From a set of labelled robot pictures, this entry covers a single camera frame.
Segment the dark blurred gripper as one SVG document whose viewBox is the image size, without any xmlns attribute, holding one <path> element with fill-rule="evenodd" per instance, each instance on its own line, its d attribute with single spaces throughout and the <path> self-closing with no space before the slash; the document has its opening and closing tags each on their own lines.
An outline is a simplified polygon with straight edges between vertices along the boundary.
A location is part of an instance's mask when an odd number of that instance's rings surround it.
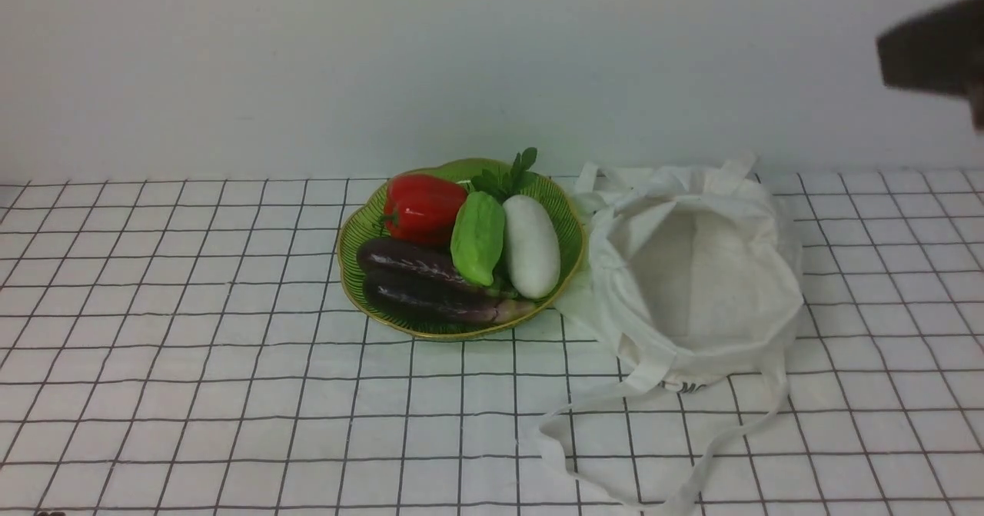
<svg viewBox="0 0 984 516">
<path fill-rule="evenodd" d="M 953 0 L 911 16 L 876 39 L 883 84 L 969 103 L 983 130 L 983 0 Z"/>
</svg>

